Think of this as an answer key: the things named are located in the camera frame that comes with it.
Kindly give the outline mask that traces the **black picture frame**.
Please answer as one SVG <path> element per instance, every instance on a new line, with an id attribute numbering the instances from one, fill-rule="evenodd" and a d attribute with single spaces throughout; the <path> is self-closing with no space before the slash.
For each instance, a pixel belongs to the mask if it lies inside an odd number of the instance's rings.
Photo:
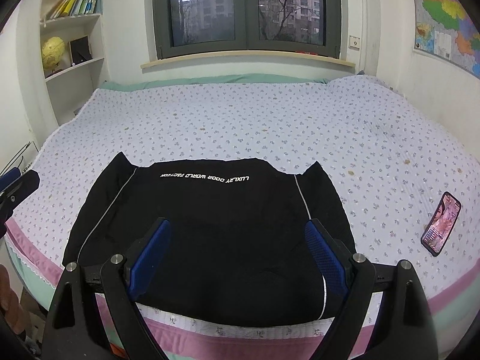
<path id="1" fill-rule="evenodd" d="M 93 58 L 89 49 L 89 39 L 87 36 L 70 41 L 69 49 L 73 65 L 87 62 Z"/>

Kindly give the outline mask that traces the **colourful wall map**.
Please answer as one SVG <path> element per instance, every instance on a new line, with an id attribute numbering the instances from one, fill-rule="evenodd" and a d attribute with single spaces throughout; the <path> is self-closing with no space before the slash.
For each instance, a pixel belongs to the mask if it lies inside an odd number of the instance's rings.
<path id="1" fill-rule="evenodd" d="M 414 48 L 479 76 L 479 31 L 459 0 L 414 0 Z"/>

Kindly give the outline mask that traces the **yellow globe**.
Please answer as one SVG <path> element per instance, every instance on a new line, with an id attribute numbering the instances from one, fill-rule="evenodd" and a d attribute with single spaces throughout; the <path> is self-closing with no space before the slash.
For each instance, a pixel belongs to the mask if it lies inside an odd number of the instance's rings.
<path id="1" fill-rule="evenodd" d="M 60 37 L 48 38 L 41 47 L 41 61 L 44 70 L 54 70 L 65 52 L 65 42 Z"/>

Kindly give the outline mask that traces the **white wall switch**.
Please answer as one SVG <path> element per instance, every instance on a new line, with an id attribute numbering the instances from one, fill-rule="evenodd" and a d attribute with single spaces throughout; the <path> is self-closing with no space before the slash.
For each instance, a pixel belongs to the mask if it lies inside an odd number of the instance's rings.
<path id="1" fill-rule="evenodd" d="M 348 47 L 352 50 L 360 50 L 361 39 L 359 37 L 350 35 L 348 39 Z"/>

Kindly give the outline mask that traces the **white bookshelf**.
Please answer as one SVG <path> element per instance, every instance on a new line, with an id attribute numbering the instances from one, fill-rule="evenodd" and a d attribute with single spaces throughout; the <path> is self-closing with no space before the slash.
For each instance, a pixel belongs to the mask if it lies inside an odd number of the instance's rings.
<path id="1" fill-rule="evenodd" d="M 63 52 L 44 67 L 49 101 L 59 125 L 75 118 L 109 79 L 104 51 L 102 0 L 41 0 L 41 54 Z"/>

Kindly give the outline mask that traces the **green bed sheet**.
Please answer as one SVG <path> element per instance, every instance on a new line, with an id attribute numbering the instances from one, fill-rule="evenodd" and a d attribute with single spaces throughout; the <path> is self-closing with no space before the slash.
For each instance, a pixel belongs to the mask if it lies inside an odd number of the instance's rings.
<path id="1" fill-rule="evenodd" d="M 153 89 L 165 86 L 187 86 L 187 85 L 208 85 L 208 84 L 298 84 L 298 83 L 319 83 L 328 84 L 329 80 L 305 79 L 291 76 L 273 74 L 248 73 L 241 75 L 227 76 L 205 76 L 195 78 L 178 78 L 171 80 L 153 80 L 137 84 L 122 85 L 113 81 L 106 81 L 99 86 L 101 89 L 109 89 L 122 92 L 133 92 L 143 89 Z"/>

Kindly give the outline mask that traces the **dark framed window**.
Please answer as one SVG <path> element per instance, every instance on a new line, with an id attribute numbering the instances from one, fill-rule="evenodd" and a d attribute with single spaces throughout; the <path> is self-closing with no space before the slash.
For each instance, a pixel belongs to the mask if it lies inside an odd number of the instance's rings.
<path id="1" fill-rule="evenodd" d="M 230 50 L 338 58 L 341 0 L 153 0 L 161 59 Z"/>

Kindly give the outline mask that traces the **smartphone with pink screen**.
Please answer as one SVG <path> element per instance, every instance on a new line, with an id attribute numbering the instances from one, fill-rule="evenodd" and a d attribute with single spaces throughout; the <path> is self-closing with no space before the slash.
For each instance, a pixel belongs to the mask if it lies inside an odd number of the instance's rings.
<path id="1" fill-rule="evenodd" d="M 432 256 L 440 255 L 461 213 L 461 208 L 461 202 L 456 197 L 448 191 L 443 193 L 421 236 L 421 244 Z"/>

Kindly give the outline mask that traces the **black hooded jacket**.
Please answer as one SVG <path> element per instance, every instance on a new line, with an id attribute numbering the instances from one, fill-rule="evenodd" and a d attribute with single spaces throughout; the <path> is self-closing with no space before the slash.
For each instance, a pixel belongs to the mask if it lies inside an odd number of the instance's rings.
<path id="1" fill-rule="evenodd" d="M 138 298 L 145 306 L 248 328 L 327 319 L 340 307 L 304 238 L 307 222 L 317 219 L 355 247 L 341 199 L 318 163 L 287 174 L 258 158 L 139 167 L 117 154 L 89 191 L 63 261 L 104 263 L 159 219 L 171 236 Z"/>

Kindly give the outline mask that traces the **white floral bed quilt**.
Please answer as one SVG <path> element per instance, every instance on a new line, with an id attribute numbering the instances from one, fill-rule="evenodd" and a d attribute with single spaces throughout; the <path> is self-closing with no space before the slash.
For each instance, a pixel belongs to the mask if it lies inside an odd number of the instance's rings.
<path id="1" fill-rule="evenodd" d="M 406 258 L 414 265 L 440 353 L 460 342 L 479 311 L 479 161 L 374 77 L 97 89 L 41 147 L 32 164 L 39 189 L 8 224 L 11 260 L 44 307 L 78 212 L 118 153 L 144 167 L 260 158 L 301 173 L 318 163 L 343 203 L 357 249 L 379 263 Z M 462 208 L 434 257 L 421 237 L 446 191 Z"/>

